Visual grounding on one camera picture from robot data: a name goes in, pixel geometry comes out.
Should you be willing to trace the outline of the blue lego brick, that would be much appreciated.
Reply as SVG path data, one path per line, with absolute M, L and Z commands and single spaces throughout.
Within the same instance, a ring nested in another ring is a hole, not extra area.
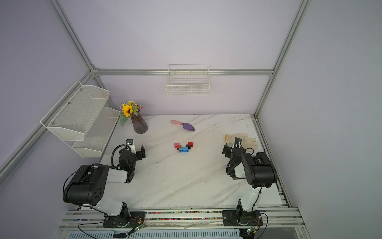
M 179 148 L 179 152 L 189 152 L 190 148 L 189 147 L 181 147 Z

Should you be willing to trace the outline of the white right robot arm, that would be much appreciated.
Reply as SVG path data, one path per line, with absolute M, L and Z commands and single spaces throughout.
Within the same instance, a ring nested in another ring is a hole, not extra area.
M 277 171 L 265 152 L 249 153 L 238 137 L 226 140 L 222 153 L 229 158 L 226 174 L 234 180 L 246 180 L 249 185 L 249 191 L 238 200 L 234 210 L 222 211 L 223 225 L 258 229 L 263 225 L 258 204 L 266 190 L 277 183 Z

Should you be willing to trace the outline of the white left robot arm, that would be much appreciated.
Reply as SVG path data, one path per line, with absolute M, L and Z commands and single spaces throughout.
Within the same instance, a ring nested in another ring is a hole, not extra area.
M 136 162 L 144 159 L 146 152 L 144 146 L 133 151 L 132 145 L 121 144 L 113 150 L 111 159 L 117 150 L 118 165 L 82 165 L 70 175 L 71 180 L 63 185 L 63 201 L 103 213 L 103 228 L 136 228 L 143 225 L 146 213 L 129 212 L 125 202 L 106 193 L 106 186 L 130 183 L 135 175 Z

